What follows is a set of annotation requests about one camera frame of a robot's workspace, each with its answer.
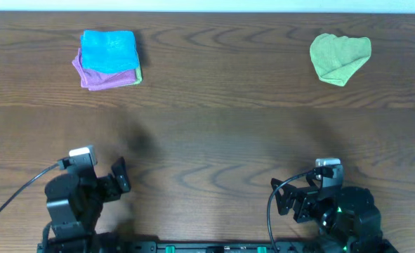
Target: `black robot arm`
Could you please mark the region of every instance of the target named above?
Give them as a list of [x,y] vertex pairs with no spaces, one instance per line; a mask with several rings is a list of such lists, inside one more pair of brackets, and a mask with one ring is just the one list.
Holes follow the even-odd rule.
[[55,238],[45,240],[44,251],[98,252],[100,249],[95,225],[103,204],[118,200],[121,194],[131,190],[131,184],[123,157],[112,165],[113,175],[100,178],[93,168],[96,163],[91,146],[72,150],[69,157],[58,161],[67,174],[54,178],[45,187],[46,207]]
[[[315,169],[332,169],[332,177],[311,173],[306,176],[308,187],[296,188],[289,184],[282,187],[284,194],[276,194],[277,209],[280,215],[294,210],[294,220],[298,223],[314,220],[324,236],[334,243],[328,243],[328,252],[397,252],[382,238],[381,213],[374,205],[374,197],[368,189],[345,187],[343,166],[336,158],[318,159]],[[276,189],[282,182],[271,180]],[[311,252],[318,252],[324,245],[312,244]]]

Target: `cloth stack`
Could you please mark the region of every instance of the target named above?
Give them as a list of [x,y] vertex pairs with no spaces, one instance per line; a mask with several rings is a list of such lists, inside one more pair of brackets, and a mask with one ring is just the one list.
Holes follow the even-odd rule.
[[130,31],[84,31],[72,63],[81,76],[81,87],[89,91],[142,82],[136,38]]

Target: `microfiber cloth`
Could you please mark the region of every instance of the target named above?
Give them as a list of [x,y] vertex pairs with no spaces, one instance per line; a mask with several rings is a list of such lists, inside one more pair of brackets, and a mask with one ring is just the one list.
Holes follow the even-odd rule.
[[95,70],[84,69],[81,66],[81,49],[78,50],[78,55],[72,61],[73,66],[81,76],[81,87],[88,88],[89,91],[99,91],[103,89],[110,89],[119,86],[137,84],[136,70],[127,70],[115,74],[104,74]]
[[140,66],[138,66],[136,68],[136,81],[132,85],[139,84],[142,81],[143,81],[143,78],[142,78],[142,70],[141,70]]
[[136,38],[130,31],[84,31],[81,36],[82,67],[105,74],[139,66]]
[[321,34],[310,46],[310,57],[321,81],[345,86],[371,56],[371,41]]

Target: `crumpled green cloth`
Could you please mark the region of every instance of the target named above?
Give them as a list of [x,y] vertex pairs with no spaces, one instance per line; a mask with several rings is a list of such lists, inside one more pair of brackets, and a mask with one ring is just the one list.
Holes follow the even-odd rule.
[[321,81],[345,86],[371,56],[371,41],[321,34],[310,46],[310,58]]

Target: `wood grain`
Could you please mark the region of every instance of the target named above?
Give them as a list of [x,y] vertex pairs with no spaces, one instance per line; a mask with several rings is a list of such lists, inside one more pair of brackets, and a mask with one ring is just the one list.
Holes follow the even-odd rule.
[[[136,32],[144,83],[81,89],[70,62],[86,29]],[[323,32],[371,39],[371,59],[343,88],[310,62]],[[415,252],[415,15],[0,13],[0,205],[87,144],[99,176],[123,155],[133,184],[105,205],[99,231],[268,240],[271,177],[334,156],[346,185],[374,194],[387,239]],[[0,215],[0,252],[35,251],[44,186],[59,173]],[[275,211],[277,237],[316,234]]]

